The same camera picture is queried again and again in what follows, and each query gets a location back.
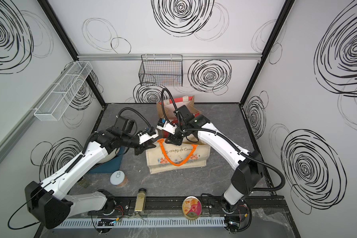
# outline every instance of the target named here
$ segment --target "white lid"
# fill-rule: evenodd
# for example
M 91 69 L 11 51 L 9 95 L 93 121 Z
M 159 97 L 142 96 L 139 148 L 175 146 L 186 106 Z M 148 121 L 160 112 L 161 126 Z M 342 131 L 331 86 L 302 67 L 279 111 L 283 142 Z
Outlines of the white lid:
M 124 177 L 125 177 L 125 175 L 124 175 L 123 171 L 118 170 L 118 171 L 115 171 L 115 172 L 111 175 L 111 177 L 109 178 L 109 181 L 110 181 L 113 185 L 119 185 L 120 183 L 123 182 Z

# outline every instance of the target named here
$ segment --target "tin lid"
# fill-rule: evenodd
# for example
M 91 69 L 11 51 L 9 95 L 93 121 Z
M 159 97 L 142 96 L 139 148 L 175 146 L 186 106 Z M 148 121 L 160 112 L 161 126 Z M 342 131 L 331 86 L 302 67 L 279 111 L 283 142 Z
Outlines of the tin lid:
M 200 200 L 193 196 L 187 197 L 182 203 L 182 212 L 184 213 L 184 216 L 189 219 L 200 217 L 202 212 Z
M 112 183 L 113 185 L 119 185 L 119 184 L 121 184 L 121 183 L 123 182 L 124 177 L 125 177 L 124 172 L 118 170 L 118 171 L 115 171 L 115 172 L 111 175 L 111 177 L 109 178 L 109 181 L 110 181 L 110 183 Z

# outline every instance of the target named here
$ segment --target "round tin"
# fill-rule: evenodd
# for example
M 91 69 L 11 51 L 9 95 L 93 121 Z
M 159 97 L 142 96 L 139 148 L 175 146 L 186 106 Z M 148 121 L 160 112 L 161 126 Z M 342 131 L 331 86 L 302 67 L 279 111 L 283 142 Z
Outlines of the round tin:
M 182 203 L 182 212 L 186 218 L 196 219 L 200 217 L 201 211 L 202 206 L 198 198 L 190 196 L 184 199 L 184 202 Z

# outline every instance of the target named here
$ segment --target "shopping bag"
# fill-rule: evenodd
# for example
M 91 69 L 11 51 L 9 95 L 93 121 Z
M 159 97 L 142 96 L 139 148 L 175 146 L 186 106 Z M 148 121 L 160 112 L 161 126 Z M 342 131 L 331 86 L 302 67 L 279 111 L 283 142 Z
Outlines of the shopping bag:
M 193 135 L 188 136 L 188 139 L 197 141 Z M 157 140 L 154 143 L 155 148 L 145 151 L 150 173 L 206 166 L 206 160 L 210 155 L 210 145 L 202 140 L 196 143 L 189 140 L 184 138 L 181 145 L 167 144 L 164 139 Z

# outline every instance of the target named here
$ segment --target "wall-mounted basket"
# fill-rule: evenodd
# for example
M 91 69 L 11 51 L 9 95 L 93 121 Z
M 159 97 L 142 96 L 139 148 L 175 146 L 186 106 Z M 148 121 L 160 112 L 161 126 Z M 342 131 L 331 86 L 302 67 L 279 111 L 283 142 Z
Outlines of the wall-mounted basket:
M 182 86 L 182 55 L 142 55 L 141 85 Z
M 41 121 L 58 121 L 90 74 L 89 61 L 74 62 L 34 112 Z

